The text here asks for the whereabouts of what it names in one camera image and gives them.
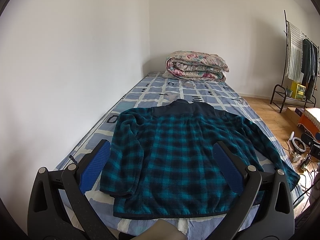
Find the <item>teal plaid fleece jacket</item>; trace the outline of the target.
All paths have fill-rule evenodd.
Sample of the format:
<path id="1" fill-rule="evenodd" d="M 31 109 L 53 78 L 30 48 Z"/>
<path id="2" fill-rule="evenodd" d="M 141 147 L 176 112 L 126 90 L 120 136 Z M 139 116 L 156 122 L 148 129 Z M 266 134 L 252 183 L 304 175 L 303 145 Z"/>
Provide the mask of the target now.
<path id="1" fill-rule="evenodd" d="M 178 99 L 166 106 L 131 108 L 118 118 L 100 190 L 126 219 L 206 217 L 227 213 L 238 200 L 223 176 L 214 145 L 223 142 L 246 165 L 257 154 L 284 171 L 290 189 L 299 176 L 251 120 L 205 102 Z"/>

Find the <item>black clothes rack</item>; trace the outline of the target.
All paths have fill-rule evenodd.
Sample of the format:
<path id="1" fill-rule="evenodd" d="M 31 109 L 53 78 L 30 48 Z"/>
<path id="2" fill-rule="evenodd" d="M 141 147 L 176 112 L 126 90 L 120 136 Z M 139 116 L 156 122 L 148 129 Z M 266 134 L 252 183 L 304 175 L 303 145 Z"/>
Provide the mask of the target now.
<path id="1" fill-rule="evenodd" d="M 315 91 L 317 90 L 317 81 L 319 79 L 319 46 L 315 44 L 307 35 L 303 33 L 303 39 L 309 39 L 314 45 L 318 48 L 318 74 L 316 77 L 316 85 L 314 87 L 311 99 L 308 100 L 305 95 L 303 100 L 297 100 L 291 97 L 292 90 L 291 90 L 291 83 L 292 80 L 288 79 L 286 74 L 286 60 L 287 60 L 287 23 L 289 22 L 287 19 L 287 13 L 284 12 L 284 19 L 285 19 L 285 61 L 284 61 L 284 70 L 281 78 L 281 82 L 276 84 L 273 88 L 273 92 L 270 99 L 270 104 L 275 105 L 280 113 L 283 112 L 284 107 L 286 106 L 303 106 L 304 108 L 307 107 L 315 107 L 317 104 L 317 99 L 315 96 Z M 300 75 L 300 84 L 302 84 L 303 73 L 301 72 Z"/>

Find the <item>dark hanging clothes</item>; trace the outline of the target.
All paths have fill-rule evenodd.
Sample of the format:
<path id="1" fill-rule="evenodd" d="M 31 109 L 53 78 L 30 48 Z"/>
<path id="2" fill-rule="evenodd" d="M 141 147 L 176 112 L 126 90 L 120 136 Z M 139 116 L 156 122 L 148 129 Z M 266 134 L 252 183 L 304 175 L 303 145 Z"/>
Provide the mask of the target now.
<path id="1" fill-rule="evenodd" d="M 309 39 L 303 40 L 302 85 L 305 86 L 305 97 L 310 100 L 318 74 L 318 48 Z"/>

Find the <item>orange storage box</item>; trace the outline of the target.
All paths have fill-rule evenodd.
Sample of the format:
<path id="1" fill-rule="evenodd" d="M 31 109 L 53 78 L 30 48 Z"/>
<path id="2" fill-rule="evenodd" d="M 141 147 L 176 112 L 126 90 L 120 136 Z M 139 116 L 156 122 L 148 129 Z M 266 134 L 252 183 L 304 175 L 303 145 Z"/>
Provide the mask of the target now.
<path id="1" fill-rule="evenodd" d="M 306 108 L 300 119 L 298 120 L 298 127 L 303 127 L 313 137 L 319 133 L 320 129 L 320 108 Z"/>

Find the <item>yellow box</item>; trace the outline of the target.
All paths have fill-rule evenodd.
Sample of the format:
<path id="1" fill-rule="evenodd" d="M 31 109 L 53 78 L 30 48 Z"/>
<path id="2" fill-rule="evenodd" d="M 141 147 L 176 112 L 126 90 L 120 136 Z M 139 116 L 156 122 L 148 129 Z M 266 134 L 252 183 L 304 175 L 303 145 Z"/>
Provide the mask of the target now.
<path id="1" fill-rule="evenodd" d="M 306 90 L 306 87 L 304 85 L 301 85 L 300 83 L 292 81 L 291 90 L 292 90 L 292 94 L 291 94 L 292 98 L 297 100 L 303 100 L 305 90 Z"/>

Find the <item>blue checked bed sheet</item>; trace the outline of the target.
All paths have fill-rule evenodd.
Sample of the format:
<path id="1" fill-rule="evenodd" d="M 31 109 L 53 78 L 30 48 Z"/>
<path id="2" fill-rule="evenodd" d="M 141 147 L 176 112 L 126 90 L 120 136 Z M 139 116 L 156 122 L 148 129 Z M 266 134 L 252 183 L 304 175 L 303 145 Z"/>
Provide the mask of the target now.
<path id="1" fill-rule="evenodd" d="M 165 79 L 161 72 L 157 72 L 149 73 L 123 96 L 85 135 L 84 139 L 75 146 L 74 150 L 59 163 L 56 169 L 63 170 L 69 164 L 79 162 L 101 140 L 111 141 L 117 117 L 121 112 L 134 107 L 163 106 L 177 99 L 185 99 L 188 102 L 206 102 L 215 109 L 246 117 L 255 123 L 272 141 L 281 159 L 287 165 L 291 165 L 291 161 L 280 142 L 272 134 L 262 118 L 227 83 Z M 100 191 L 99 180 L 96 180 L 92 189 L 87 191 L 85 195 L 100 219 L 115 235 L 119 232 L 134 236 L 139 235 L 155 223 L 155 220 L 129 220 L 114 217 L 114 199 Z"/>

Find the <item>striped hanging towel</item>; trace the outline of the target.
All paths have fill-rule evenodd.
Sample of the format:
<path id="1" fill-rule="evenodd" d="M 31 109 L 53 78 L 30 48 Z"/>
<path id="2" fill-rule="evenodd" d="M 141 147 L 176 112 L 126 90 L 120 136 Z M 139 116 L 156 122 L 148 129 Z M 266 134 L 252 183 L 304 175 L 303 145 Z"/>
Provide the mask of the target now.
<path id="1" fill-rule="evenodd" d="M 291 22 L 287 23 L 286 76 L 300 83 L 303 56 L 303 33 Z"/>

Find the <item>folded floral quilt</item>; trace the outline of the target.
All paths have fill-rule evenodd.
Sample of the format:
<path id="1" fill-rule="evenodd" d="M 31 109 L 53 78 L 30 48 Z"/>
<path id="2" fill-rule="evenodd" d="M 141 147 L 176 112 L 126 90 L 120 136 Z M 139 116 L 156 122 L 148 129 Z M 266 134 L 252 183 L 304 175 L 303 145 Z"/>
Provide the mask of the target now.
<path id="1" fill-rule="evenodd" d="M 167 57 L 163 77 L 223 82 L 227 72 L 229 72 L 227 63 L 219 55 L 179 50 Z"/>

